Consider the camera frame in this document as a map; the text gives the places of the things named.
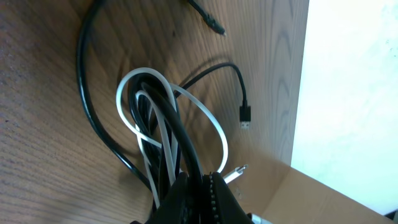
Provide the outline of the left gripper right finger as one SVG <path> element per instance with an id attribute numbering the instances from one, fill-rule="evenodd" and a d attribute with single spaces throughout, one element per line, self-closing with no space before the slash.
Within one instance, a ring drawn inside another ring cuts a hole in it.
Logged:
<path id="1" fill-rule="evenodd" d="M 217 172 L 203 176 L 201 199 L 201 222 L 204 224 L 252 223 Z"/>

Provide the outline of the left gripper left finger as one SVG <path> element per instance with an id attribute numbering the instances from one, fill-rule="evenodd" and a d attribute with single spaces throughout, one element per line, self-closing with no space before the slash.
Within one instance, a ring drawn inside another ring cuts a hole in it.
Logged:
<path id="1" fill-rule="evenodd" d="M 181 173 L 169 190 L 166 198 L 146 224 L 186 224 L 189 223 L 188 175 Z"/>

